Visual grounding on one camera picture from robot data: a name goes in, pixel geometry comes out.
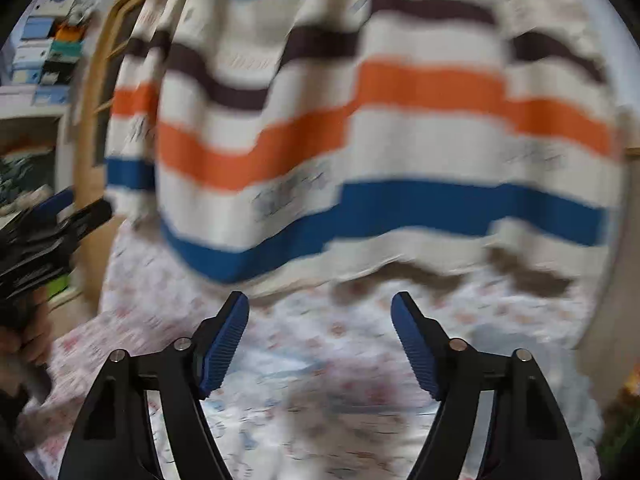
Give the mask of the person left hand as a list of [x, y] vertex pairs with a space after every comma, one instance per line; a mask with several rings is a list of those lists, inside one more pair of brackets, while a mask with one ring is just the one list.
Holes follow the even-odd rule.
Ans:
[[49, 361], [52, 346], [52, 324], [46, 289], [37, 289], [32, 294], [32, 300], [37, 307], [35, 316], [21, 335], [2, 327], [1, 355], [17, 354], [29, 363], [44, 365]]

